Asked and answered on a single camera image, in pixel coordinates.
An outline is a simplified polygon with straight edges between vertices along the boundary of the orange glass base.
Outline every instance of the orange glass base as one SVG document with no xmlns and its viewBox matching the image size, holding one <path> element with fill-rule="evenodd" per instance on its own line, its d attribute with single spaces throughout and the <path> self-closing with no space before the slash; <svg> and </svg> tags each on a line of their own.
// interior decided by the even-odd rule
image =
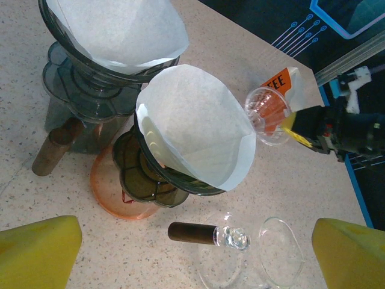
<svg viewBox="0 0 385 289">
<path fill-rule="evenodd" d="M 91 188 L 99 205 L 121 219 L 141 220 L 160 208 L 154 203 L 136 202 L 122 192 L 119 169 L 112 158 L 112 146 L 97 156 L 91 169 Z"/>
</svg>

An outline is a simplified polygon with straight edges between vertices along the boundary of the paper coffee filter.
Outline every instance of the paper coffee filter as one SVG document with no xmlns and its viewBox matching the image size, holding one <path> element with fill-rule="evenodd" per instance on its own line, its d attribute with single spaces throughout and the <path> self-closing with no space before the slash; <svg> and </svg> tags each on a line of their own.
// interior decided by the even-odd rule
<svg viewBox="0 0 385 289">
<path fill-rule="evenodd" d="M 73 45 L 124 74 L 177 58 L 188 47 L 185 25 L 169 0 L 47 0 Z"/>
<path fill-rule="evenodd" d="M 244 110 L 219 79 L 194 66 L 155 76 L 139 94 L 137 116 L 157 161 L 216 188 L 235 188 L 254 160 Z"/>
</svg>

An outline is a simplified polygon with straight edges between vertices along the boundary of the white countertop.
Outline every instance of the white countertop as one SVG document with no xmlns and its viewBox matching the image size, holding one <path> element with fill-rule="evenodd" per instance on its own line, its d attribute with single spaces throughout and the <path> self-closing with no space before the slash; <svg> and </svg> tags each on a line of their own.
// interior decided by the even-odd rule
<svg viewBox="0 0 385 289">
<path fill-rule="evenodd" d="M 190 46 L 181 63 L 222 80 L 243 102 L 247 92 L 286 66 L 300 68 L 307 106 L 322 104 L 310 69 L 196 0 L 173 0 Z M 189 196 L 141 221 L 105 212 L 90 190 L 94 155 L 66 154 L 48 177 L 31 164 L 46 132 L 49 96 L 42 86 L 54 42 L 37 0 L 0 0 L 0 231 L 50 217 L 78 217 L 83 243 L 67 288 L 203 288 L 192 263 L 194 245 L 170 241 L 173 221 L 204 222 L 214 212 L 279 216 L 296 233 L 306 263 L 294 288 L 326 288 L 311 245 L 318 218 L 365 224 L 347 170 L 336 157 L 294 141 L 272 148 L 258 143 L 250 173 L 234 191 Z"/>
</svg>

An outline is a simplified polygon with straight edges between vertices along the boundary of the small glass funnel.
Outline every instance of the small glass funnel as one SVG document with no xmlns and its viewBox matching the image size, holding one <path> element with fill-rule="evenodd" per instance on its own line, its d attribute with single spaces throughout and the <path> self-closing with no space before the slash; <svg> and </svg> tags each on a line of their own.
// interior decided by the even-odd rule
<svg viewBox="0 0 385 289">
<path fill-rule="evenodd" d="M 245 222 L 232 213 L 214 214 L 200 225 L 172 223 L 168 236 L 198 243 L 197 269 L 206 288 L 289 288 L 304 258 L 289 225 L 277 218 Z"/>
<path fill-rule="evenodd" d="M 289 140 L 280 124 L 291 114 L 291 110 L 277 90 L 270 87 L 253 90 L 246 98 L 245 111 L 257 137 L 265 144 L 278 146 Z"/>
</svg>

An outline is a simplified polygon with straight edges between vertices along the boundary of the glass pour-over dripper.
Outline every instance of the glass pour-over dripper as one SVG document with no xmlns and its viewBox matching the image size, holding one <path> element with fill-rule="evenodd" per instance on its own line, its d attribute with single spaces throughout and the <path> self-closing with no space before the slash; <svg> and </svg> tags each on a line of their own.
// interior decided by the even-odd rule
<svg viewBox="0 0 385 289">
<path fill-rule="evenodd" d="M 218 213 L 206 224 L 172 223 L 168 236 L 198 243 L 197 269 L 207 288 L 289 288 L 304 259 L 289 225 L 277 218 L 245 222 Z"/>
</svg>

